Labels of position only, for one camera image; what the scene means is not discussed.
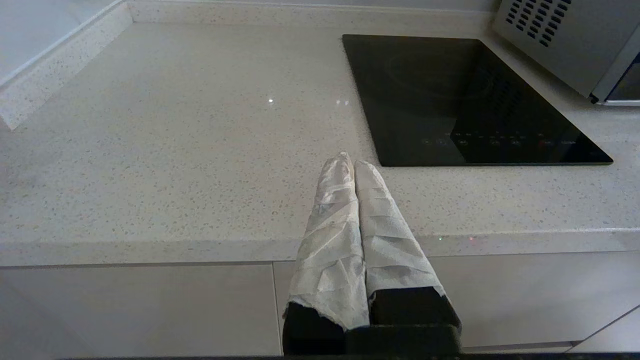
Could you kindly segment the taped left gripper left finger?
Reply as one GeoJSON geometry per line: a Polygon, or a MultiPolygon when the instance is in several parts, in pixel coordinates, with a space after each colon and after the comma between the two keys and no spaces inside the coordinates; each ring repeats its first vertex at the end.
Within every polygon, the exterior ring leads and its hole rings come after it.
{"type": "Polygon", "coordinates": [[[323,165],[283,313],[286,356],[346,352],[350,331],[370,325],[354,164],[339,152],[323,165]]]}

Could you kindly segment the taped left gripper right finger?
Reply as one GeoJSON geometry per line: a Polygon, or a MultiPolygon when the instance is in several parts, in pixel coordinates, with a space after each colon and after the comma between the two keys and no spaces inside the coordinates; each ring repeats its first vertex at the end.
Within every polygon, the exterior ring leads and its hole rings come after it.
{"type": "Polygon", "coordinates": [[[371,324],[459,346],[460,318],[381,173],[366,161],[354,170],[371,324]]]}

